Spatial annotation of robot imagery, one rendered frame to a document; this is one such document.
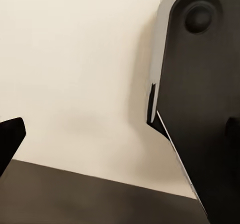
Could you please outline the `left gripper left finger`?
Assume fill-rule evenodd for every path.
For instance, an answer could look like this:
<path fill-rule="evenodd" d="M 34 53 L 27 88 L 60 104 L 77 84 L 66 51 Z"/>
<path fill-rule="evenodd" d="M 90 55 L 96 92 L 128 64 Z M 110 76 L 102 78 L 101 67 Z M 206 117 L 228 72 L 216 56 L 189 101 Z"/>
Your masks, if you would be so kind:
<path fill-rule="evenodd" d="M 26 137 L 22 117 L 0 122 L 0 177 Z"/>

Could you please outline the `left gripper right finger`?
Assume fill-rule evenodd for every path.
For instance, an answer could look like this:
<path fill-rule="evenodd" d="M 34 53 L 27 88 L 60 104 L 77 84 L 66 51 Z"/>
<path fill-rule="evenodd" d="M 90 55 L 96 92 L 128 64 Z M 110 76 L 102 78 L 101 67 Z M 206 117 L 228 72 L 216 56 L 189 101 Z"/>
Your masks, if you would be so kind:
<path fill-rule="evenodd" d="M 229 117 L 225 126 L 224 134 L 240 157 L 240 118 Z"/>

